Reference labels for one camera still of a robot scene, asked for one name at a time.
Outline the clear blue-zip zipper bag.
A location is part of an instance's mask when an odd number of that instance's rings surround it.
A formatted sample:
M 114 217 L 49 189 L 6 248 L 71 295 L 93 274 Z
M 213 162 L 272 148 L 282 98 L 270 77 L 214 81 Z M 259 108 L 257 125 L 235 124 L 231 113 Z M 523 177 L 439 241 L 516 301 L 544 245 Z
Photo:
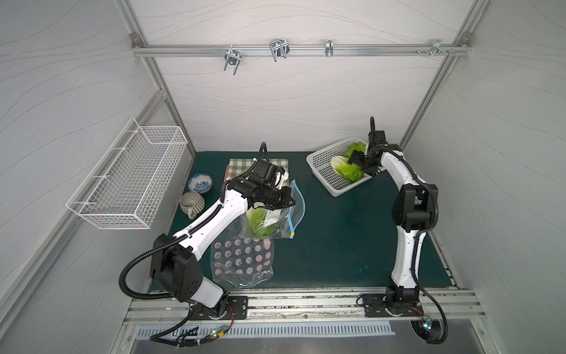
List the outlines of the clear blue-zip zipper bag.
M 277 221 L 279 224 L 279 231 L 274 237 L 264 239 L 293 239 L 295 237 L 296 229 L 305 217 L 306 203 L 295 179 L 290 183 L 290 191 L 291 197 L 295 201 L 295 204 L 286 209 L 269 211 L 268 225 L 273 224 L 275 221 Z M 240 221 L 241 230 L 238 234 L 240 238 L 262 240 L 249 236 L 246 223 L 246 213 L 240 217 Z

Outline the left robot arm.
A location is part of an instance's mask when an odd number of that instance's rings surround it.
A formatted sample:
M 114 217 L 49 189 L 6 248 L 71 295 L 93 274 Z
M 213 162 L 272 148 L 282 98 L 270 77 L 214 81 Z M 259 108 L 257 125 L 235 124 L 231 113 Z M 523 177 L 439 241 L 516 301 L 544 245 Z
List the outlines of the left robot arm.
M 172 238 L 161 235 L 155 240 L 150 278 L 179 302 L 201 304 L 222 315 L 228 292 L 204 277 L 199 261 L 217 237 L 252 207 L 277 211 L 295 206 L 288 177 L 283 167 L 258 159 L 249 171 L 225 181 L 219 199 L 202 216 Z

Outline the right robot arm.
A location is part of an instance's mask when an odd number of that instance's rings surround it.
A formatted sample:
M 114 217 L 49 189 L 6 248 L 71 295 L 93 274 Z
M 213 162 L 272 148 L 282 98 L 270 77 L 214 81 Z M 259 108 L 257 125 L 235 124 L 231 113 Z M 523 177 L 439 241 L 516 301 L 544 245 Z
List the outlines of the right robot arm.
M 392 218 L 398 233 L 396 260 L 387 287 L 384 303 L 399 316 L 419 301 L 419 262 L 422 243 L 439 217 L 438 188 L 423 181 L 396 145 L 390 145 L 384 131 L 374 128 L 368 133 L 366 152 L 352 152 L 348 161 L 364 173 L 375 176 L 382 169 L 394 180 L 398 194 L 392 208 Z

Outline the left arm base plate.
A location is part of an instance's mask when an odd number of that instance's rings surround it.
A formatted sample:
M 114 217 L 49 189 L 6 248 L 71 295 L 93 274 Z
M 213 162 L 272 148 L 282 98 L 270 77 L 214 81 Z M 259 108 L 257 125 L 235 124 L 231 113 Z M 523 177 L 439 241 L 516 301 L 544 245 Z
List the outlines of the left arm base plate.
M 228 296 L 224 304 L 218 308 L 221 312 L 216 312 L 216 308 L 207 308 L 198 303 L 194 306 L 190 321 L 228 321 L 244 320 L 248 318 L 249 298 L 247 296 Z

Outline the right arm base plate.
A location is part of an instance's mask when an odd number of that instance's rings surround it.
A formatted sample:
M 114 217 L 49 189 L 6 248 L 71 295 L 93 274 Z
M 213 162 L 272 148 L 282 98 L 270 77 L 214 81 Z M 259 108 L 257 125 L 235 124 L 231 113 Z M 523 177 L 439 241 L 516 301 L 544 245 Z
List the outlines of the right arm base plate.
M 424 314 L 420 303 L 412 295 L 361 294 L 355 304 L 368 318 L 421 317 Z

